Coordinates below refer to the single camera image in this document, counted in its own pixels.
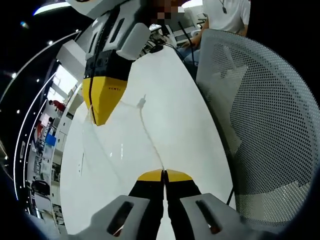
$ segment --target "necklace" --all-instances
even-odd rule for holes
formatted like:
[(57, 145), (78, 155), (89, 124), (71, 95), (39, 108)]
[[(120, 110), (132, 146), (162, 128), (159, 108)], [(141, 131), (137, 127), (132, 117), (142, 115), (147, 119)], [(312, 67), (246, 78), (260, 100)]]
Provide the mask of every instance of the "necklace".
[(227, 9), (225, 8), (225, 0), (221, 1), (219, 0), (219, 2), (222, 4), (222, 11), (224, 14), (227, 14)]

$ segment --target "yellow robot part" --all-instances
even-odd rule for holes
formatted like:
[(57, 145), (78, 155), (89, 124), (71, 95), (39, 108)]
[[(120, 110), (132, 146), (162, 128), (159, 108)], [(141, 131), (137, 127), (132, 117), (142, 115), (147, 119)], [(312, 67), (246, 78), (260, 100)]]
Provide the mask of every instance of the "yellow robot part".
[(162, 171), (162, 169), (157, 169), (145, 172), (138, 178), (138, 181), (161, 182)]
[(127, 81), (107, 76), (86, 78), (82, 83), (83, 98), (88, 109), (92, 105), (93, 120), (103, 125), (123, 96)]
[(166, 172), (168, 174), (168, 179), (170, 183), (193, 180), (191, 176), (185, 174), (184, 172), (174, 171), (170, 169), (167, 169)]

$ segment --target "table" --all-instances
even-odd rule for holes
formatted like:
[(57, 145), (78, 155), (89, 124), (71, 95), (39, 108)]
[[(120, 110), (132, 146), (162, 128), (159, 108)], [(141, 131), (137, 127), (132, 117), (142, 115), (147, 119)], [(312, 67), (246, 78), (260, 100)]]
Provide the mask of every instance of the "table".
[[(143, 98), (141, 117), (151, 144), (141, 130), (140, 111), (135, 107)], [(84, 124), (87, 113), (85, 103), (76, 110), (62, 157), (60, 196), (69, 234), (85, 229), (92, 215), (119, 194), (128, 194), (139, 173), (160, 169), (162, 164), (192, 176), (202, 193), (227, 201), (233, 185), (218, 131), (173, 49), (165, 46), (135, 61), (127, 89), (107, 123), (92, 126), (95, 135), (84, 137), (89, 128)], [(167, 202), (163, 204), (158, 238), (174, 239)], [(235, 207), (234, 198), (230, 205)]]

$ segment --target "person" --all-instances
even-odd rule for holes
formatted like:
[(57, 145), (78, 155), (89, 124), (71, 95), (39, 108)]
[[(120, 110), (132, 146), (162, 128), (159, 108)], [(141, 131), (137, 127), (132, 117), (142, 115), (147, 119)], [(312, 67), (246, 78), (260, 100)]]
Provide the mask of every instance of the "person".
[(54, 101), (50, 100), (49, 105), (54, 105), (57, 109), (59, 109), (62, 112), (64, 112), (66, 109), (66, 106), (57, 100), (54, 100)]
[(201, 31), (191, 39), (192, 46), (187, 41), (181, 48), (177, 49), (185, 64), (192, 66), (192, 47), (196, 67), (199, 64), (200, 42), (204, 30), (227, 31), (245, 37), (248, 31), (251, 4), (248, 0), (203, 0), (202, 7), (207, 19)]

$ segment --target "window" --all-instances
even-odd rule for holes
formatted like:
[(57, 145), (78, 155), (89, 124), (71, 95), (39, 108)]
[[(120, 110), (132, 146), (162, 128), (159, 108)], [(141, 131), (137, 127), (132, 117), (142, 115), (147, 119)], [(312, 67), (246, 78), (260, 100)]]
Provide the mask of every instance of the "window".
[(77, 79), (74, 78), (63, 66), (58, 66), (56, 74), (53, 77), (53, 82), (67, 95), (70, 90), (77, 84)]
[(57, 93), (52, 87), (49, 88), (47, 98), (48, 100), (57, 100), (60, 103), (62, 103), (65, 100), (65, 98), (61, 96), (59, 93)]

